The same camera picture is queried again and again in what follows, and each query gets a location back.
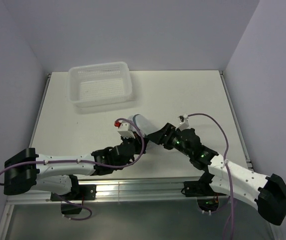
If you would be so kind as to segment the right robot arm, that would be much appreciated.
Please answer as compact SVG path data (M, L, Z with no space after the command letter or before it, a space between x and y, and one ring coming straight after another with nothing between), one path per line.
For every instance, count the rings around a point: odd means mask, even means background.
M282 224L286 216L286 184L280 176L256 173L224 159L223 155L203 145L192 128L179 130L167 123L149 134L148 139L167 150L178 150L195 168L204 171L199 183L203 194L229 195L255 208L269 223Z

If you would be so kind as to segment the white mesh laundry bag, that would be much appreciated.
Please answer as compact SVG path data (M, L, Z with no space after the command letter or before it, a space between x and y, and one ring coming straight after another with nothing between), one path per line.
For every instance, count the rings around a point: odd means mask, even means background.
M158 127L156 127L150 120L148 120L141 114L131 115L129 116L128 120L130 120L140 130L141 134L144 136L146 150L151 150L157 146L155 143L151 142L147 138L147 136L149 134L159 131Z

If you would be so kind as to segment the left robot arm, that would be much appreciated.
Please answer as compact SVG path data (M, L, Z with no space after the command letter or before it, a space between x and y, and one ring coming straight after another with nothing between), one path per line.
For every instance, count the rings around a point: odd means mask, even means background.
M5 161L4 194L14 196L30 190L52 192L74 200L79 196L78 175L104 176L132 165L146 152L149 140L121 138L114 147L85 156L48 156L26 148Z

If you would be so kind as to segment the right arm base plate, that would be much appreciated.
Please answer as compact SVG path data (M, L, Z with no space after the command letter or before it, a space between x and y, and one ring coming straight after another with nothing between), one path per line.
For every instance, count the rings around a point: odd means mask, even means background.
M215 197L227 196L224 193L215 192L210 184L212 181L193 180L185 181L181 193L186 197Z

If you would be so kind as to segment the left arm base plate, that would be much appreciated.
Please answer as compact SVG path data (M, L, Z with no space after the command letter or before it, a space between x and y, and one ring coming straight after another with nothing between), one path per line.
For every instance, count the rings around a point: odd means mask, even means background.
M60 185L54 187L51 190L50 201L57 202L60 199L55 195L61 196L63 199L68 201L91 201L96 197L96 185L95 184L85 184L76 187L76 190L72 190L71 186Z

